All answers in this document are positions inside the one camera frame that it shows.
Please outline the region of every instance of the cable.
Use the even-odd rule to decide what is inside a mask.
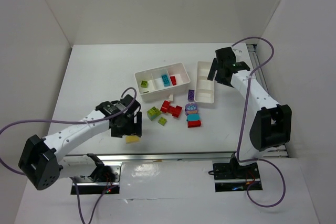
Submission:
[[[251,183],[251,184],[247,187],[247,189],[246,189],[246,193],[247,193],[248,198],[249,198],[254,204],[256,204],[256,205],[259,206],[259,207],[269,208],[269,207],[275,207],[275,206],[279,205],[279,204],[283,201],[283,199],[284,199],[284,197],[285,197],[285,194],[286,194],[286,182],[285,182],[285,179],[284,179],[284,177],[283,177],[282,172],[280,171],[280,169],[279,169],[275,164],[273,164],[272,162],[270,162],[270,161],[268,161],[268,160],[266,160],[266,159],[262,159],[262,158],[260,158],[260,159],[257,159],[257,158],[251,158],[251,159],[240,160],[240,159],[239,159],[239,153],[240,153],[241,142],[242,142],[242,140],[243,140],[244,126],[245,126],[246,114],[247,114],[248,98],[249,98],[249,95],[250,95],[250,88],[251,88],[251,78],[252,78],[252,75],[253,75],[258,69],[260,69],[261,67],[263,67],[264,65],[266,65],[266,64],[273,58],[273,56],[274,56],[274,46],[272,45],[271,42],[269,42],[268,40],[266,40],[266,39],[264,39],[264,38],[253,36],[253,37],[247,37],[247,38],[241,39],[241,40],[237,41],[236,43],[234,43],[231,47],[234,47],[234,46],[237,45],[238,43],[240,43],[240,42],[242,42],[242,41],[245,41],[245,40],[248,40],[248,39],[260,39],[260,40],[266,42],[266,43],[271,47],[272,52],[271,52],[271,56],[270,56],[264,63],[260,64],[260,65],[257,66],[254,70],[252,70],[251,73],[250,73],[250,75],[249,75],[248,83],[247,83],[247,91],[246,91],[245,105],[244,105],[244,112],[243,112],[243,119],[242,119],[242,121],[241,121],[241,122],[242,122],[242,123],[241,123],[242,125],[241,125],[241,127],[240,127],[240,134],[239,134],[239,141],[238,141],[238,147],[237,147],[237,153],[236,153],[237,155],[236,155],[236,156],[237,156],[237,160],[238,160],[238,162],[240,162],[240,163],[250,162],[250,161],[252,161],[252,162],[254,162],[254,161],[264,161],[264,162],[270,164],[271,166],[273,166],[273,167],[278,171],[278,173],[280,174],[280,177],[281,177],[281,180],[282,180],[282,184],[283,184],[282,196],[281,196],[281,198],[280,198],[276,203],[274,203],[274,204],[272,204],[272,205],[262,205],[262,204],[259,204],[259,203],[255,202],[255,201],[251,198],[251,196],[250,196],[250,194],[249,194],[249,189],[250,189],[250,187],[251,187],[252,185],[254,185],[254,184],[257,183],[257,182]]]
[[[59,123],[59,124],[87,124],[87,123],[98,123],[98,122],[102,122],[102,121],[105,121],[105,120],[109,120],[111,118],[114,118],[120,114],[122,114],[124,111],[126,111],[127,109],[130,108],[130,106],[132,106],[132,104],[135,102],[136,98],[137,98],[137,91],[135,90],[135,88],[133,87],[129,87],[127,89],[125,89],[125,91],[121,94],[121,98],[123,98],[124,94],[129,91],[129,90],[133,90],[134,91],[134,98],[133,100],[131,101],[131,103],[125,108],[123,109],[122,111],[116,113],[116,114],[113,114],[111,116],[108,116],[106,118],[102,118],[102,119],[96,119],[96,120],[92,120],[92,121],[82,121],[82,122],[78,122],[78,121],[61,121],[61,120],[46,120],[46,119],[31,119],[31,120],[21,120],[21,121],[17,121],[17,122],[14,122],[14,123],[10,123],[8,125],[6,125],[5,127],[3,127],[1,130],[0,130],[0,135],[6,130],[8,129],[9,127],[12,127],[14,125],[18,125],[18,124],[22,124],[22,123]],[[15,170],[13,168],[11,168],[9,165],[7,165],[3,160],[2,158],[0,157],[0,164],[2,164],[5,168],[7,168],[8,170],[10,170],[11,172],[13,173],[16,173],[16,174],[19,174],[19,175],[24,175],[25,174],[23,172],[20,172],[18,170]]]
[[[72,180],[73,184],[75,185],[75,189],[76,189],[77,203],[78,203],[78,212],[79,212],[80,220],[82,221],[83,224],[86,224],[85,221],[84,221],[84,217],[83,217],[82,209],[81,209],[81,205],[80,205],[80,197],[79,197],[79,189],[78,189],[78,185],[77,185],[77,183],[76,183],[76,181],[75,181],[74,178],[71,178],[71,180]],[[99,196],[99,198],[97,199],[97,201],[96,201],[96,203],[95,203],[95,205],[94,205],[94,207],[93,207],[93,210],[92,210],[92,213],[91,213],[91,217],[90,217],[90,220],[89,220],[88,224],[91,224],[91,222],[92,222],[93,215],[95,214],[94,211],[96,210],[96,207],[97,207],[97,205],[98,205],[100,199],[103,197],[103,195],[104,195],[107,191],[109,191],[109,190],[111,190],[111,189],[113,189],[113,188],[115,188],[115,187],[116,187],[116,186],[111,186],[111,187],[107,188],[106,190],[103,190],[103,192],[101,193],[101,195]]]

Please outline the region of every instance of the white compartment box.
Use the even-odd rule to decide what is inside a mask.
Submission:
[[[197,83],[195,90],[195,102],[214,103],[215,101],[215,82],[207,79],[211,62],[197,62]]]
[[[170,86],[165,87],[162,75],[168,76]],[[166,99],[170,94],[176,94],[186,91],[190,78],[182,63],[176,63],[164,67],[153,68],[150,70],[137,72],[134,74],[137,81],[138,91],[142,101],[149,102],[157,99]],[[176,85],[173,86],[170,77],[176,78]],[[148,87],[141,87],[141,82],[147,81]]]

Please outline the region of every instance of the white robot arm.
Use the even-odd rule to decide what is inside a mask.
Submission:
[[[48,188],[60,178],[74,176],[89,176],[95,182],[105,182],[104,175],[111,177],[113,173],[97,156],[66,155],[108,129],[114,137],[141,136],[141,117],[140,104],[130,95],[120,101],[103,102],[76,125],[43,138],[37,135],[30,137],[23,149],[19,167],[37,190]]]
[[[242,142],[240,149],[238,163],[242,166],[254,161],[240,161],[261,158],[271,149],[287,143],[291,131],[290,107],[274,100],[254,76],[250,77],[250,73],[246,63],[236,62],[234,52],[227,47],[216,50],[216,58],[208,75],[208,80],[213,80],[216,74],[218,83],[237,89],[244,98],[251,78],[248,104],[255,119],[249,132],[250,141]]]

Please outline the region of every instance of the green lego brick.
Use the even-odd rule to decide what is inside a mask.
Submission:
[[[159,115],[161,115],[161,111],[158,110],[156,107],[151,108],[147,111],[147,116],[149,120],[153,121],[155,118],[157,118]]]
[[[164,126],[167,122],[166,118],[160,117],[160,119],[158,120],[158,123],[160,123],[162,126]]]
[[[141,84],[140,84],[140,86],[142,88],[147,88],[148,87],[148,82],[147,81],[142,81]]]
[[[153,107],[153,108],[151,108],[151,110],[153,110],[155,112],[156,116],[161,115],[161,111],[158,108]]]
[[[149,120],[151,120],[151,121],[153,121],[157,117],[155,111],[152,110],[152,109],[147,111],[147,116],[148,116]]]

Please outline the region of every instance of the white wall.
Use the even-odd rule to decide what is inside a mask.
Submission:
[[[70,46],[44,0],[0,0],[0,127],[50,118]],[[48,125],[26,124],[0,137],[0,156],[15,168],[26,139]],[[1,223],[14,223],[26,178],[0,166]]]
[[[261,35],[279,0],[47,0],[72,44],[229,42]]]
[[[263,36],[276,54],[264,67],[272,95],[293,110],[289,150],[322,224],[335,223],[336,1],[281,0]],[[266,60],[269,49],[257,47]]]

